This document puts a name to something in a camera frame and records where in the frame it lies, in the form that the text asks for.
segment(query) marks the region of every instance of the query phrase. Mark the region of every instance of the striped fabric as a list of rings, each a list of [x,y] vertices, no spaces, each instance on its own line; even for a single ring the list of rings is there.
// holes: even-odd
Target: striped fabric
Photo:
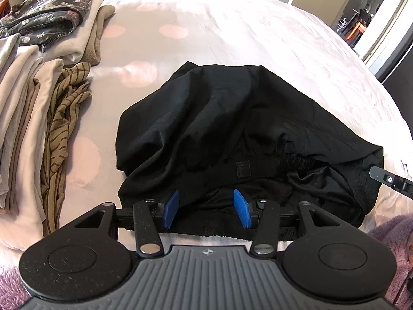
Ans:
[[[44,236],[56,231],[65,198],[67,141],[77,122],[81,103],[90,96],[89,82],[85,81],[89,71],[90,64],[84,62],[63,69],[50,101],[41,167],[41,194],[46,214]]]

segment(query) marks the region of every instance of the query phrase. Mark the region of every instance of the gray ribbed platform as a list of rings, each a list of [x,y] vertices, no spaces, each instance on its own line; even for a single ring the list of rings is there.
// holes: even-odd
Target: gray ribbed platform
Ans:
[[[394,309],[383,299],[362,305],[333,305],[295,290],[268,260],[249,256],[244,247],[173,246],[163,258],[143,260],[119,289],[77,304],[32,298],[24,310],[380,310]]]

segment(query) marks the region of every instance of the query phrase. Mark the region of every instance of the small logo patch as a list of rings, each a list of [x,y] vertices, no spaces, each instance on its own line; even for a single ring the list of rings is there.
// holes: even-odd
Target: small logo patch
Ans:
[[[251,176],[251,165],[249,161],[237,162],[237,176],[238,178],[247,178]]]

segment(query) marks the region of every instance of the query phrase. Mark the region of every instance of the black garment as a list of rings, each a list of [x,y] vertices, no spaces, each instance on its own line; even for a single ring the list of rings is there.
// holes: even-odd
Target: black garment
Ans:
[[[122,114],[116,155],[123,207],[179,189],[171,231],[236,238],[250,233],[235,187],[289,210],[311,201],[358,227],[380,187],[369,169],[383,167],[381,147],[262,66],[185,63]]]

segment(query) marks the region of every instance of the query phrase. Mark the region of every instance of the orange chair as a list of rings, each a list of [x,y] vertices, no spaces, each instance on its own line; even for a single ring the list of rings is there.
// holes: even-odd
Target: orange chair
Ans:
[[[362,24],[361,22],[358,22],[356,26],[354,27],[354,29],[352,30],[352,32],[347,36],[346,40],[347,41],[352,40],[354,36],[356,35],[357,31],[364,34],[366,29],[367,27],[364,24]]]

